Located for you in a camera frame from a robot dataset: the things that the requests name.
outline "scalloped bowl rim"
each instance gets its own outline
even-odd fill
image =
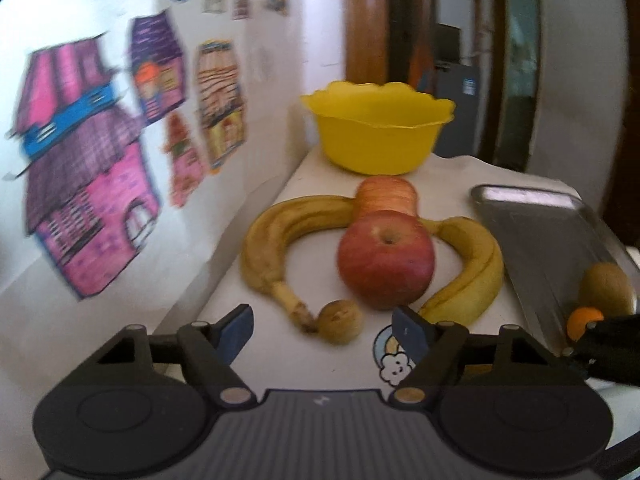
[[[442,103],[443,105],[448,104],[451,107],[451,110],[449,112],[448,117],[446,119],[442,120],[442,121],[431,121],[430,123],[421,123],[421,124],[416,124],[415,126],[397,126],[397,125],[393,125],[393,124],[373,124],[373,123],[367,123],[365,121],[360,121],[360,120],[357,120],[357,119],[350,119],[350,118],[341,117],[341,116],[338,116],[338,115],[332,115],[332,114],[317,112],[316,110],[313,109],[313,107],[311,106],[311,104],[308,101],[311,100],[313,98],[313,96],[316,95],[316,94],[326,94],[326,93],[330,92],[331,86],[334,86],[334,88],[337,88],[337,87],[342,87],[342,88],[363,88],[363,87],[367,87],[367,88],[371,88],[372,91],[384,91],[384,89],[386,89],[386,91],[388,91],[391,88],[398,88],[398,89],[405,88],[406,90],[402,90],[402,91],[407,91],[407,92],[409,92],[411,94],[414,94],[414,95],[419,94],[421,96],[425,96],[425,98],[427,98],[426,100],[433,101],[435,103]],[[300,96],[300,100],[302,101],[303,105],[305,105],[305,107],[317,117],[322,117],[322,118],[325,118],[325,119],[327,119],[327,118],[329,118],[329,119],[338,119],[340,121],[347,121],[349,123],[355,123],[355,124],[363,124],[364,126],[368,126],[369,128],[384,128],[384,129],[391,129],[391,128],[396,129],[397,128],[397,129],[401,129],[401,130],[415,130],[417,128],[424,128],[426,126],[437,126],[439,124],[450,123],[455,118],[454,110],[456,108],[455,102],[453,102],[451,99],[436,99],[431,94],[418,92],[417,90],[415,90],[411,86],[407,85],[406,83],[401,83],[401,82],[392,82],[392,83],[386,83],[386,84],[383,84],[383,85],[377,85],[375,83],[356,84],[356,83],[350,83],[348,81],[333,81],[333,82],[329,83],[324,89],[316,90],[312,94]]]

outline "yellow bowl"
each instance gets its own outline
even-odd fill
[[[322,149],[338,166],[364,174],[403,174],[431,153],[455,104],[404,83],[335,81],[301,97],[315,114]]]

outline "ribbed gray panel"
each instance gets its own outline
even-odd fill
[[[564,480],[599,480],[583,471]],[[145,480],[514,480],[452,452],[426,416],[377,392],[271,392],[223,415],[190,457]],[[53,473],[47,480],[78,480]]]

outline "banana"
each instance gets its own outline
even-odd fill
[[[286,283],[287,247],[309,233],[345,228],[352,219],[353,200],[344,196],[307,196],[270,207],[244,238],[242,278],[251,288],[276,300],[303,332],[316,332],[314,316]],[[418,313],[429,322],[452,320],[468,326],[500,291],[504,272],[500,247],[487,229],[469,218],[421,221],[432,235],[450,244],[465,265]]]

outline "orange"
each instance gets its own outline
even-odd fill
[[[590,321],[602,321],[604,314],[597,308],[582,306],[576,308],[566,322],[566,334],[571,341],[578,341],[586,330],[586,325]]]

